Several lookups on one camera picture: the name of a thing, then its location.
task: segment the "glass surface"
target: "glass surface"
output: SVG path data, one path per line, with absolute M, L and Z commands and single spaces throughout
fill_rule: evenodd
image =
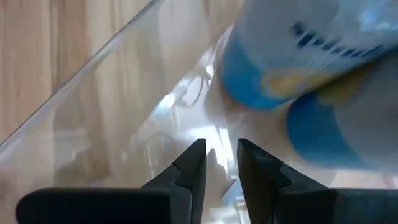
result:
M 42 187 L 140 187 L 206 138 L 203 223 L 250 223 L 236 145 L 248 138 L 329 187 L 396 188 L 394 176 L 321 169 L 286 136 L 289 105 L 252 111 L 218 83 L 217 64 L 243 0 L 152 1 L 0 146 L 0 222 Z

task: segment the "glass table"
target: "glass table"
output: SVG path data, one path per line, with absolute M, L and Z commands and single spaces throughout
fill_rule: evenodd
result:
M 288 103 L 255 111 L 223 91 L 218 62 L 242 3 L 150 1 L 1 144 L 0 222 L 15 223 L 18 200 L 42 187 L 140 187 L 198 138 L 203 223 L 250 223 L 239 189 L 228 191 L 239 138 L 328 187 L 397 188 L 391 175 L 312 166 L 287 137 Z

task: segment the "wooden floor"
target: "wooden floor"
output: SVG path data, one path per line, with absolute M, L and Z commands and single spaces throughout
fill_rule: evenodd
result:
M 0 0 L 0 142 L 148 0 Z

